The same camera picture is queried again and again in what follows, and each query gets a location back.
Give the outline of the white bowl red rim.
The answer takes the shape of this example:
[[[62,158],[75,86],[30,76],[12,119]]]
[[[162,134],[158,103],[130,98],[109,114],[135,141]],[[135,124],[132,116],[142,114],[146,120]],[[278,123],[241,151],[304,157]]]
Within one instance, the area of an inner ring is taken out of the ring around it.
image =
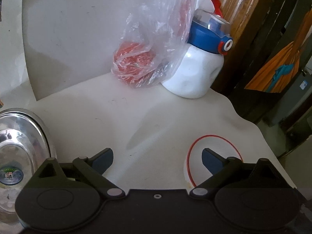
[[[184,162],[184,176],[191,188],[218,173],[229,161],[242,157],[237,148],[219,135],[204,135],[190,146]]]

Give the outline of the steel plate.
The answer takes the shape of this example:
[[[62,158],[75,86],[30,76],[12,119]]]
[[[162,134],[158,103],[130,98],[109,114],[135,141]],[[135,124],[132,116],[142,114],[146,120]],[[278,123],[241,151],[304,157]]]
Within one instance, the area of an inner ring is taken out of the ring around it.
[[[1,111],[1,222],[17,222],[17,196],[39,166],[56,156],[39,116],[23,108]]]

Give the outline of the red fruit in bag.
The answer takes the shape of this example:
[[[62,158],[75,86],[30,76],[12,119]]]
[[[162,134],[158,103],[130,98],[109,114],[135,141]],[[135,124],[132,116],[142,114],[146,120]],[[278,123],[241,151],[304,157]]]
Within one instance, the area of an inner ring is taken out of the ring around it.
[[[113,56],[112,73],[128,85],[139,85],[153,72],[155,52],[144,50],[144,44],[122,42]]]

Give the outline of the house drawings paper sheet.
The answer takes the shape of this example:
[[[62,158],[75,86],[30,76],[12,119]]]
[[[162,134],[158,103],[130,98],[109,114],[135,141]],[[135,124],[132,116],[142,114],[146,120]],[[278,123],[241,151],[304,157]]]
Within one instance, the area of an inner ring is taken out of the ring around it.
[[[1,0],[1,110],[35,102],[25,62],[22,0]]]

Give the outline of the white bottle blue lid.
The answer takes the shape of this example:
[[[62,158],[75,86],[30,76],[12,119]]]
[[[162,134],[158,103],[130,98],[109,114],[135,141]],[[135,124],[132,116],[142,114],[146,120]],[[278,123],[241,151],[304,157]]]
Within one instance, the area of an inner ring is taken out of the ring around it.
[[[223,18],[220,0],[214,11],[197,8],[192,19],[187,52],[174,75],[162,82],[171,93],[188,99],[203,97],[221,71],[224,56],[233,46],[231,24]]]

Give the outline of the clear plastic bag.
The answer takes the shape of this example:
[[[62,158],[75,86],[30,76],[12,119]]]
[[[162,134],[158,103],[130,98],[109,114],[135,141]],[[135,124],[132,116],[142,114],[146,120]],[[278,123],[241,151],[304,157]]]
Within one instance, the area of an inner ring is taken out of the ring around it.
[[[120,44],[125,41],[137,42],[144,44],[144,50],[153,50],[156,54],[154,70],[139,85],[121,82],[133,88],[145,88],[173,76],[186,53],[196,1],[144,0],[132,10],[126,19]]]

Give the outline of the wooden chair frame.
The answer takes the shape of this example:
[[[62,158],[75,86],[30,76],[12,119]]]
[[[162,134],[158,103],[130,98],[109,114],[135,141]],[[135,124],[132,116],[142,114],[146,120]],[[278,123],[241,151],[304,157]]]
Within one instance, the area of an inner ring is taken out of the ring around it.
[[[232,49],[225,56],[223,68],[212,85],[218,92],[232,88],[244,60],[273,0],[221,0],[224,18],[232,24]]]

